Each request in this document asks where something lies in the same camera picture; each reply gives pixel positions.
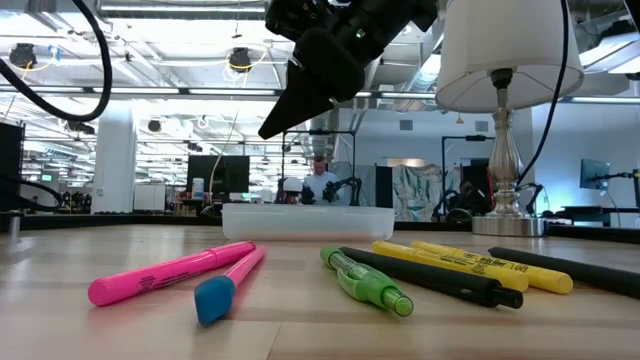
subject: green pen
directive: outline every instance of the green pen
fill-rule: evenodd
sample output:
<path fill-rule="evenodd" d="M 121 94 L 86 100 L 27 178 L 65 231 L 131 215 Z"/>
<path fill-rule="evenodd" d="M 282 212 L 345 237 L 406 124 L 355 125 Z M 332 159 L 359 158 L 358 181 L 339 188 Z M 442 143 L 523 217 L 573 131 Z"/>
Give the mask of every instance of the green pen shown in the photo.
<path fill-rule="evenodd" d="M 322 249 L 320 257 L 325 265 L 337 270 L 340 286 L 352 298 L 372 302 L 403 317 L 413 312 L 411 299 L 387 275 L 351 260 L 337 248 Z"/>

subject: ceiling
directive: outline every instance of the ceiling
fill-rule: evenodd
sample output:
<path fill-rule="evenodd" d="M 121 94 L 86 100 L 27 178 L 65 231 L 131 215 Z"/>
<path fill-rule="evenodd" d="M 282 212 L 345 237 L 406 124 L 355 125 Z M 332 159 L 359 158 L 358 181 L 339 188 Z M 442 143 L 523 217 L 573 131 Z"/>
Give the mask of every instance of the ceiling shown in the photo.
<path fill-rule="evenodd" d="M 207 6 L 216 5 L 216 1 L 211 0 L 189 3 L 198 5 L 203 2 Z M 28 84 L 81 87 L 102 85 L 103 74 L 95 35 L 69 0 L 32 0 L 28 2 L 28 11 L 22 0 L 3 0 L 2 3 L 0 56 L 7 61 L 17 43 L 36 45 L 36 71 L 24 73 L 21 69 L 16 69 L 16 73 L 23 76 Z M 173 8 L 171 12 L 155 11 L 145 17 L 117 8 L 143 3 L 145 2 L 103 0 L 102 8 L 98 9 L 100 14 L 108 15 L 102 17 L 100 26 L 109 43 L 114 66 L 114 86 L 247 89 L 282 89 L 286 86 L 286 62 L 294 44 L 266 30 L 264 22 L 260 20 L 260 12 L 257 11 L 260 6 L 264 6 L 264 2 L 252 1 L 251 4 L 240 5 L 239 8 L 247 7 L 246 12 L 225 10 L 211 13 L 194 12 L 193 9 L 177 11 Z M 184 1 L 176 0 L 167 6 L 181 3 Z M 443 6 L 446 0 L 441 0 L 440 3 Z M 581 26 L 576 27 L 576 36 L 585 52 L 597 45 L 593 36 L 587 32 L 604 31 L 607 21 L 610 24 L 615 19 L 626 16 L 626 11 L 623 11 L 620 4 L 621 1 L 617 0 L 571 2 L 574 17 L 583 21 Z M 104 10 L 109 7 L 116 10 Z M 407 26 L 387 47 L 381 61 L 375 62 L 367 70 L 367 89 L 407 90 L 410 87 L 408 84 L 415 85 L 414 80 L 420 74 L 428 74 L 432 80 L 427 83 L 424 91 L 432 90 L 439 71 L 439 60 L 437 55 L 431 54 L 440 38 L 437 33 L 422 33 L 413 24 Z M 431 48 L 426 46 L 429 41 L 433 42 Z M 249 50 L 253 66 L 246 76 L 235 73 L 228 65 L 228 57 L 234 48 Z M 6 84 L 4 79 L 0 79 L 0 85 L 2 84 Z M 57 96 L 49 97 L 48 100 L 74 113 L 89 111 L 97 102 L 96 99 L 83 96 Z M 220 154 L 229 134 L 231 143 L 224 149 L 224 154 L 255 156 L 252 158 L 251 175 L 255 183 L 270 187 L 279 177 L 282 139 L 265 142 L 257 136 L 263 119 L 275 104 L 274 99 L 182 100 L 158 95 L 130 102 L 136 117 L 140 119 L 137 169 L 139 182 L 183 184 L 186 177 L 186 156 L 195 153 L 187 149 L 185 141 L 199 144 L 203 151 L 198 154 Z M 490 119 L 487 116 L 480 118 L 463 115 L 461 124 L 457 121 L 458 114 L 443 115 L 434 111 L 434 104 L 428 101 L 420 101 L 418 107 L 404 108 L 402 106 L 407 104 L 398 108 L 399 103 L 401 102 L 367 100 L 343 104 L 333 117 L 325 116 L 309 121 L 298 129 L 324 126 L 333 130 L 358 128 L 358 136 L 363 137 L 402 138 L 432 134 L 438 137 L 475 133 L 477 120 Z M 423 111 L 397 111 L 414 108 Z M 29 167 L 32 174 L 29 176 L 37 177 L 36 172 L 50 168 L 60 169 L 59 165 L 63 164 L 67 166 L 63 168 L 67 169 L 64 181 L 73 185 L 91 181 L 95 135 L 70 130 L 66 123 L 42 112 L 22 96 L 11 93 L 0 92 L 0 113 L 3 118 L 6 115 L 5 121 L 26 124 L 29 141 L 25 145 L 25 167 Z M 236 125 L 231 130 L 234 119 Z M 150 131 L 148 124 L 152 120 L 161 121 L 163 130 Z M 413 120 L 413 130 L 400 131 L 399 120 Z M 98 121 L 89 125 L 96 132 L 99 131 Z M 303 176 L 309 171 L 309 167 L 305 165 L 306 159 L 317 152 L 330 155 L 335 138 L 314 138 L 306 134 L 296 137 L 289 134 L 286 142 L 293 146 L 287 154 L 290 159 L 287 159 L 285 173 Z M 291 164 L 294 159 L 298 164 Z M 149 161 L 153 162 L 153 167 L 148 165 Z"/>

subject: lamp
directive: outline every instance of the lamp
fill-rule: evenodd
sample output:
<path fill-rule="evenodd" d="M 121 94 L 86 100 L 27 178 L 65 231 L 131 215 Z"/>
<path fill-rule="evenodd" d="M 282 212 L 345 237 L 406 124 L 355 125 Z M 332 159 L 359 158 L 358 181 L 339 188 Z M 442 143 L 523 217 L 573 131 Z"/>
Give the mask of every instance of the lamp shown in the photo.
<path fill-rule="evenodd" d="M 496 180 L 496 207 L 473 219 L 476 234 L 541 236 L 544 221 L 518 205 L 522 161 L 511 134 L 513 110 L 553 99 L 562 68 L 560 0 L 452 0 L 447 8 L 442 68 L 436 102 L 464 113 L 493 113 L 496 141 L 489 171 Z M 584 79 L 573 27 L 560 95 Z"/>

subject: highlighter cap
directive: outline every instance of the highlighter cap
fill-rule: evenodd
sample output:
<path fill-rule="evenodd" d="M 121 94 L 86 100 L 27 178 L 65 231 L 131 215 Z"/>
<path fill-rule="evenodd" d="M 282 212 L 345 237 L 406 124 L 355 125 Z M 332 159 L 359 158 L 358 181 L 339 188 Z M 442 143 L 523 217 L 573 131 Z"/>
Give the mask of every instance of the highlighter cap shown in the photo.
<path fill-rule="evenodd" d="M 342 251 L 334 247 L 325 247 L 325 248 L 322 248 L 322 250 L 320 250 L 320 258 L 322 258 L 322 261 L 324 262 L 325 265 L 327 265 L 329 269 L 333 269 L 333 270 L 336 270 L 336 269 L 333 266 L 331 266 L 331 262 L 329 260 L 331 259 L 331 256 L 335 253 L 342 254 Z"/>
<path fill-rule="evenodd" d="M 224 275 L 216 276 L 196 286 L 194 297 L 198 321 L 203 326 L 212 324 L 231 310 L 236 286 Z"/>

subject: white plastic tray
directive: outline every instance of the white plastic tray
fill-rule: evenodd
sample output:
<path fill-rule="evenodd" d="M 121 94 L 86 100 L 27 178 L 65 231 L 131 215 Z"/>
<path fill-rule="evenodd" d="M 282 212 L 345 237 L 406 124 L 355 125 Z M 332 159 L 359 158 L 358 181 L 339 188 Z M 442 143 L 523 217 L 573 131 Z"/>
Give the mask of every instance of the white plastic tray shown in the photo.
<path fill-rule="evenodd" d="M 225 204 L 222 230 L 231 240 L 389 240 L 393 209 Z"/>

